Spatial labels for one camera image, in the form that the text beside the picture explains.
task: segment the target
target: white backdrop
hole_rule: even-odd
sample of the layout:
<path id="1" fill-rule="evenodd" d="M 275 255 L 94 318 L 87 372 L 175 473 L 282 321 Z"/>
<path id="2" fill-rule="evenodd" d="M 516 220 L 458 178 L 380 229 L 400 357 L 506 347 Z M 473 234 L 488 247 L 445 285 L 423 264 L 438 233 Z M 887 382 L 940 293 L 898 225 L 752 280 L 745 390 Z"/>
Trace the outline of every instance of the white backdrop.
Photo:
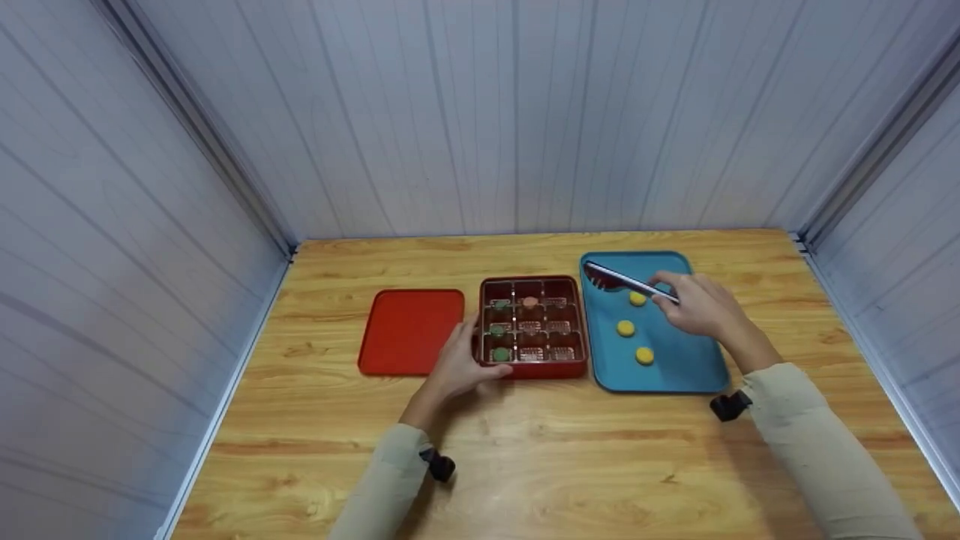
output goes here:
<path id="1" fill-rule="evenodd" d="M 960 478 L 960 89 L 815 256 Z"/>
<path id="2" fill-rule="evenodd" d="M 285 261 L 89 2 L 0 1 L 0 537 L 152 538 Z"/>
<path id="3" fill-rule="evenodd" d="M 296 237 L 798 229 L 949 0 L 136 0 Z"/>

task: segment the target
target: teal plastic tray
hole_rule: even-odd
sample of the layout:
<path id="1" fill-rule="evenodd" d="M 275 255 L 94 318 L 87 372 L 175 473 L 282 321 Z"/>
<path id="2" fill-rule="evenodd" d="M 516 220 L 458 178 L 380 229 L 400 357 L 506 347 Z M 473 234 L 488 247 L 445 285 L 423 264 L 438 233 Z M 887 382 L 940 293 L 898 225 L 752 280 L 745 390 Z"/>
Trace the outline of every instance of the teal plastic tray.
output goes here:
<path id="1" fill-rule="evenodd" d="M 611 392 L 703 394 L 720 392 L 730 384 L 730 372 L 716 341 L 677 330 L 649 300 L 642 307 L 631 305 L 627 289 L 605 292 L 596 288 L 584 275 L 585 260 L 644 281 L 658 270 L 683 274 L 691 270 L 686 258 L 672 251 L 591 252 L 580 259 L 590 357 L 597 384 Z M 631 337 L 616 333 L 616 323 L 624 319 L 636 327 Z M 653 350 L 652 365 L 636 362 L 638 347 Z"/>

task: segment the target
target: red lid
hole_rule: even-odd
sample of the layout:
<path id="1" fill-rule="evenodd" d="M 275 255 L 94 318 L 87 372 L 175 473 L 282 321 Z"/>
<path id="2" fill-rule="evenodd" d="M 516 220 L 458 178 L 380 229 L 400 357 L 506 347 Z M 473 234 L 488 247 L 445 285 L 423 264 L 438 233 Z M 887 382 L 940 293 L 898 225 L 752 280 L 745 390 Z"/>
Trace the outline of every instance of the red lid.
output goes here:
<path id="1" fill-rule="evenodd" d="M 357 367 L 364 375 L 428 375 L 450 332 L 464 319 L 457 289 L 376 293 Z"/>

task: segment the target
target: yellow macaron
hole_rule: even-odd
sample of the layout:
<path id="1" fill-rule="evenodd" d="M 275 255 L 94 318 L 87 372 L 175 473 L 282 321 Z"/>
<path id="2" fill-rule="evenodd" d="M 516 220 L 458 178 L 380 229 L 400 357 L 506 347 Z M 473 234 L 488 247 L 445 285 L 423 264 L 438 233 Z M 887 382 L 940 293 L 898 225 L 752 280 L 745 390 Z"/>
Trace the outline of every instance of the yellow macaron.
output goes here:
<path id="1" fill-rule="evenodd" d="M 630 291 L 630 303 L 634 306 L 643 306 L 647 303 L 647 297 L 636 292 L 635 290 Z"/>
<path id="2" fill-rule="evenodd" d="M 636 362 L 644 366 L 654 363 L 654 352 L 647 347 L 640 347 L 636 350 Z"/>
<path id="3" fill-rule="evenodd" d="M 634 323 L 630 321 L 620 321 L 616 323 L 616 333 L 624 337 L 630 337 L 634 335 Z"/>

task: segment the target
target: black wrist strap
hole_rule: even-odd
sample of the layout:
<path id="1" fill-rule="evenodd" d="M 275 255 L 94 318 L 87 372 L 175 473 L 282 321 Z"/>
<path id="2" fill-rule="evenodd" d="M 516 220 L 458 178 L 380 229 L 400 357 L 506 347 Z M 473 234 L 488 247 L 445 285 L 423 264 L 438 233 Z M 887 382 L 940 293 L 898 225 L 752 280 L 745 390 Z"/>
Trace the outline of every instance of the black wrist strap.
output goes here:
<path id="1" fill-rule="evenodd" d="M 428 448 L 420 452 L 420 459 L 426 461 L 427 470 L 430 471 L 430 476 L 436 481 L 449 482 L 453 472 L 457 470 L 457 464 L 453 462 L 453 459 L 441 455 L 435 448 Z"/>
<path id="2" fill-rule="evenodd" d="M 710 400 L 710 410 L 720 420 L 720 422 L 729 422 L 736 420 L 747 407 L 754 402 L 743 393 L 743 390 L 737 390 L 729 396 L 717 396 Z"/>

